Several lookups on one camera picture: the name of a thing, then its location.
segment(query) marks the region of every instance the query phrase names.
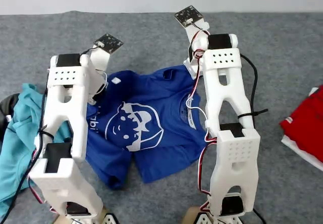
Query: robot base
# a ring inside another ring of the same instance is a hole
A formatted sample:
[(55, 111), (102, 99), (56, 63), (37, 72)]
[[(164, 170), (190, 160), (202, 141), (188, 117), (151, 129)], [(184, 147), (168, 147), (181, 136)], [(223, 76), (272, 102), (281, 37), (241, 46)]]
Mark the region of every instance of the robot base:
[(201, 212), (198, 206), (190, 207), (183, 220), (182, 224), (242, 224), (238, 217), (234, 218), (219, 218), (213, 220), (206, 212)]

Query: white 3d-printed robot arm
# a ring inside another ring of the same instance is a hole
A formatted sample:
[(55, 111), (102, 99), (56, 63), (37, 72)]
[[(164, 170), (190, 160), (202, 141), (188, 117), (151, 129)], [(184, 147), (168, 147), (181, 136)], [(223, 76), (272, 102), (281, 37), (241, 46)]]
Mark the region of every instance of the white 3d-printed robot arm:
[[(77, 165), (85, 159), (86, 153), (86, 108), (105, 90), (105, 70), (110, 54), (122, 45), (115, 45), (118, 40), (108, 34), (99, 40), (105, 45), (97, 43), (91, 49), (91, 58), (87, 54), (63, 54), (51, 58), (43, 117), (43, 126), (49, 134), (43, 135), (40, 158), (29, 173), (58, 214), (90, 224), (102, 223), (103, 202)], [(72, 140), (52, 143), (50, 135), (54, 136), (64, 121), (70, 123)], [(35, 145), (38, 149), (38, 136)]]
[[(204, 78), (207, 99), (205, 127), (212, 137), (217, 137), (217, 162), (210, 180), (208, 207), (215, 223), (222, 220), (237, 224), (240, 223), (239, 216), (253, 209), (260, 143), (251, 115), (239, 119), (239, 136), (234, 136), (231, 130), (221, 130), (219, 124), (223, 101), (229, 102), (238, 116), (251, 113), (243, 86), (238, 39), (234, 34), (209, 35), (208, 23), (192, 6), (176, 13), (175, 17), (186, 30), (190, 41), (189, 53), (203, 52), (199, 69)], [(192, 55), (184, 61), (193, 79), (197, 74), (197, 63)], [(226, 77), (225, 85), (220, 82), (219, 76)], [(229, 193), (236, 186), (241, 192)]]

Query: gray carpet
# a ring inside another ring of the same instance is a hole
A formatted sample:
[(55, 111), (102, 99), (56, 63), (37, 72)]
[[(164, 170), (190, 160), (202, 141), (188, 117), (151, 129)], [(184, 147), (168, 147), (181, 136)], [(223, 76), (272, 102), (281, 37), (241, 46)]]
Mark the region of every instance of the gray carpet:
[[(241, 52), (259, 71), (255, 110), (261, 135), (259, 184), (255, 207), (267, 223), (322, 223), (323, 173), (280, 143), (279, 121), (313, 86), (323, 83), (323, 14), (204, 14), (213, 33), (238, 35)], [(19, 92), (24, 82), (44, 84), (54, 54), (81, 52), (108, 32), (125, 45), (112, 57), (108, 73), (130, 69), (140, 74), (179, 65), (187, 56), (188, 40), (172, 14), (90, 14), (0, 16), (0, 98)], [(243, 62), (245, 90), (250, 96), (253, 71)], [(205, 105), (203, 82), (199, 93)], [(221, 122), (236, 118), (225, 104)], [(203, 165), (203, 185), (216, 162), (210, 149)], [(179, 223), (188, 207), (201, 205), (197, 164), (151, 184), (143, 184), (132, 166), (124, 190), (109, 190), (88, 164), (86, 179), (105, 206), (125, 223)], [(20, 194), (7, 223), (51, 223), (53, 215), (29, 191)], [(261, 223), (254, 214), (245, 223)]]

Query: cartoon face graphic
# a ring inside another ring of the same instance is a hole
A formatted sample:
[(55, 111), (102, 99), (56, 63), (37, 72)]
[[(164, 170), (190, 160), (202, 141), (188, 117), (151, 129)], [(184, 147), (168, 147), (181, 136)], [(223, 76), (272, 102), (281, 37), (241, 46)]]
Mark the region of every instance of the cartoon face graphic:
[(156, 147), (163, 133), (156, 110), (138, 103), (122, 102), (105, 128), (107, 140), (129, 151)]

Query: clothing pile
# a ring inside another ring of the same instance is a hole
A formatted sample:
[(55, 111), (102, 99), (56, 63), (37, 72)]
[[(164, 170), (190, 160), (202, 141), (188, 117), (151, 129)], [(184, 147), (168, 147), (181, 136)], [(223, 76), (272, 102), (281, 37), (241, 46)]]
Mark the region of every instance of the clothing pile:
[[(186, 101), (194, 81), (184, 66), (158, 70), (150, 75), (121, 71), (108, 78), (106, 91), (87, 107), (86, 160), (110, 188), (123, 187), (134, 158), (145, 183), (188, 167), (205, 147), (197, 110)], [(0, 104), (2, 151), (0, 154), (0, 216), (26, 171), (35, 149), (42, 94), (36, 86)], [(188, 101), (199, 106), (197, 94)], [(54, 142), (71, 136), (64, 122)], [(25, 181), (22, 189), (28, 187)]]
[[(0, 126), (2, 149), (0, 153), (0, 216), (4, 215), (18, 184), (28, 168), (31, 154), (35, 149), (41, 113), (42, 94), (32, 84), (23, 84), (22, 92), (11, 95), (0, 103)], [(67, 123), (62, 124), (54, 142), (64, 142), (70, 137)], [(28, 187), (27, 180), (22, 188)]]
[(280, 125), (285, 132), (282, 142), (323, 171), (323, 85), (313, 88)]

